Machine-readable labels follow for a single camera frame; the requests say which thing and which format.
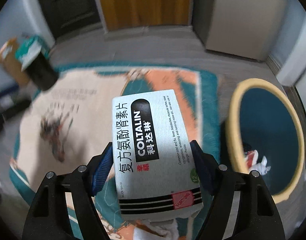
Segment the black paper cup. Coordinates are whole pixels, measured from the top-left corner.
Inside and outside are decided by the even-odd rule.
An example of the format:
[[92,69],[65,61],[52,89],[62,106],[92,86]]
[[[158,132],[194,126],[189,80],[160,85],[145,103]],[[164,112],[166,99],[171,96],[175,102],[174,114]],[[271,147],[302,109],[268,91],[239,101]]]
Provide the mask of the black paper cup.
[[33,83],[42,91],[53,87],[59,78],[59,73],[53,69],[41,52],[41,48],[36,48],[22,57],[21,70],[26,72]]

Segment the teal orange patterned rug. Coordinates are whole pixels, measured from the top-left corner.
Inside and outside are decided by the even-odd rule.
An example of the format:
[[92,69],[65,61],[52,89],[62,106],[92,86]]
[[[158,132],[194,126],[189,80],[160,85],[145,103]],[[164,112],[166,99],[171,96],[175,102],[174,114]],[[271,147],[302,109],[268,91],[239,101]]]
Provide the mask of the teal orange patterned rug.
[[[219,160],[218,79],[204,70],[178,67],[66,67],[46,92],[24,113],[11,162],[11,180],[31,206],[45,175],[73,172],[103,153],[112,142],[112,101],[116,97],[173,90],[189,143],[197,141]],[[92,201],[109,239],[196,239],[206,219],[211,195],[199,181],[203,208],[188,218],[162,222],[122,218],[114,163],[103,189]],[[75,239],[83,239],[72,195],[65,194]]]

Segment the black entrance door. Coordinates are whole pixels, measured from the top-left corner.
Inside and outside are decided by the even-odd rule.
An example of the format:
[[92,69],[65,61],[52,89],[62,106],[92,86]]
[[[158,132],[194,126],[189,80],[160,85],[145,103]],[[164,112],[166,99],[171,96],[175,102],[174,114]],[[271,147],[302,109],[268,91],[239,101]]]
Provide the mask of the black entrance door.
[[95,0],[38,0],[54,38],[100,22]]

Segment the white medicine box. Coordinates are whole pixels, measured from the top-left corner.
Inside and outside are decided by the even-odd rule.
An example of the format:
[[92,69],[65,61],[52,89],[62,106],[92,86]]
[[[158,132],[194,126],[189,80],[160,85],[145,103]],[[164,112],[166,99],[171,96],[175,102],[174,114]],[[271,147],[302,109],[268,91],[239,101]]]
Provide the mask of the white medicine box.
[[203,208],[195,163],[173,90],[116,97],[112,147],[125,220],[188,218]]

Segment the teal tissue pack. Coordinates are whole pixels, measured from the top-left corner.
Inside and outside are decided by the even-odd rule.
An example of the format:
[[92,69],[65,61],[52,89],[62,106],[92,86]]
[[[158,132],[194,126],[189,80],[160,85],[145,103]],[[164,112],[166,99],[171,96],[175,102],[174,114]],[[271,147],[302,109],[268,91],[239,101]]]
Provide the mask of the teal tissue pack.
[[49,59],[50,48],[45,40],[34,35],[26,38],[15,52],[15,58],[21,63],[23,72],[36,58],[42,53],[46,59]]

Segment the beige refrigerator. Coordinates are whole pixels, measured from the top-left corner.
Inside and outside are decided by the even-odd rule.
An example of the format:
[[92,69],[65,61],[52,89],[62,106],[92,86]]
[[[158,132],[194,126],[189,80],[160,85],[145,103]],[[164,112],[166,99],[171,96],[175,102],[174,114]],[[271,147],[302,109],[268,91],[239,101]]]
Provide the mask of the beige refrigerator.
[[192,26],[206,50],[263,61],[287,0],[194,0]]

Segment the wooden cabinet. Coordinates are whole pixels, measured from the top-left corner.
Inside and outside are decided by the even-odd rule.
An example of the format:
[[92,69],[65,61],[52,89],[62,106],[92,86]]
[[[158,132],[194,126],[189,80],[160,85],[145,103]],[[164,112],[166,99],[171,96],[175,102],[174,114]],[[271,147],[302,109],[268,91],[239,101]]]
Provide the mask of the wooden cabinet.
[[192,0],[99,0],[107,31],[189,25]]

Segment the brown cardboard box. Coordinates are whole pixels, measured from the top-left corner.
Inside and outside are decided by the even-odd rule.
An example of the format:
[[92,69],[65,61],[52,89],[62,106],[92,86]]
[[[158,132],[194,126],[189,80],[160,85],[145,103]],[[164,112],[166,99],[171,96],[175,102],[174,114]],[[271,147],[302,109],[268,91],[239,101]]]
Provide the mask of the brown cardboard box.
[[15,57],[18,48],[16,37],[6,41],[0,48],[0,66],[20,87],[25,87],[29,84],[30,78],[21,71],[21,63]]

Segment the teal yellow-rimmed trash bin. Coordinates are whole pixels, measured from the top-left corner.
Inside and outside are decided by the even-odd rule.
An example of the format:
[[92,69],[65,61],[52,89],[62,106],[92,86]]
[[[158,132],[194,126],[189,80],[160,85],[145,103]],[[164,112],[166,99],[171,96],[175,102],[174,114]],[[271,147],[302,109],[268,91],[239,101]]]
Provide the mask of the teal yellow-rimmed trash bin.
[[288,200],[304,166],[305,142],[299,117],[285,94],[263,79],[240,82],[225,120],[226,146],[234,171],[248,173],[243,144],[266,157],[265,182],[275,203]]

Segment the crumpled white paper trash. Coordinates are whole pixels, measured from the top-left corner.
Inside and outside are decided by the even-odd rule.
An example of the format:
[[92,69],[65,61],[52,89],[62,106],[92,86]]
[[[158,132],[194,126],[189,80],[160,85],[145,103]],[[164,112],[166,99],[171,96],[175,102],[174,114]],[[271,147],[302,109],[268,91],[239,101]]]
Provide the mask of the crumpled white paper trash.
[[265,156],[259,160],[259,153],[254,150],[250,144],[242,143],[244,150],[244,162],[248,172],[256,170],[260,175],[264,176],[270,171],[270,166],[267,165],[267,158]]

